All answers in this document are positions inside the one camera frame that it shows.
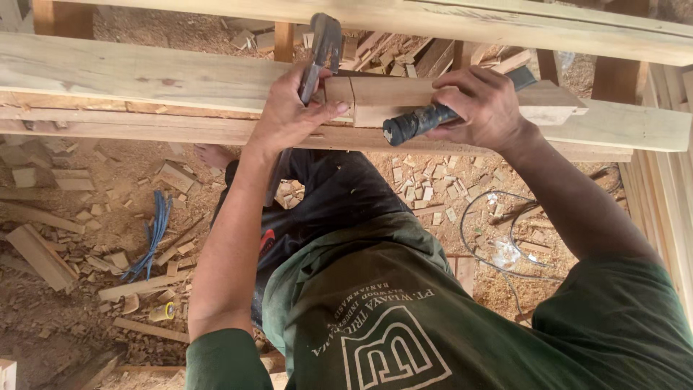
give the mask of dark pants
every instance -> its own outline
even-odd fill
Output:
[[[238,160],[226,168],[212,224],[234,181]],[[253,324],[262,329],[262,300],[277,267],[327,233],[351,228],[380,215],[411,210],[361,152],[294,149],[288,180],[306,186],[304,199],[285,210],[276,201],[262,213],[262,241],[252,302]]]

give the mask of yellow object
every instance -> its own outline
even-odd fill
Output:
[[[173,302],[156,306],[151,312],[149,312],[149,319],[152,321],[163,321],[166,319],[172,320],[174,310],[175,306],[173,305]]]

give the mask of logo on shirt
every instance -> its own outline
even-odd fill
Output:
[[[360,338],[342,337],[348,390],[422,389],[452,374],[404,306],[386,310]]]
[[[260,257],[263,257],[274,246],[274,230],[268,229],[260,239]]]

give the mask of shirt sleeve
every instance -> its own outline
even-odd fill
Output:
[[[690,358],[693,337],[666,270],[642,259],[582,260],[532,317],[533,328],[585,349]]]
[[[186,354],[186,390],[272,390],[253,338],[241,329],[222,329],[193,341]]]

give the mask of hand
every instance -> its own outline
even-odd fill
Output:
[[[452,108],[461,119],[426,133],[429,138],[481,146],[502,153],[520,140],[541,137],[538,128],[520,114],[510,78],[472,66],[452,71],[433,82],[433,101]]]
[[[298,145],[318,126],[339,117],[349,109],[348,103],[340,101],[327,101],[324,105],[311,101],[305,107],[298,90],[306,66],[308,64],[305,62],[296,64],[272,84],[262,116],[248,146],[257,146],[276,154]],[[328,69],[323,69],[319,77],[323,79],[331,74]]]

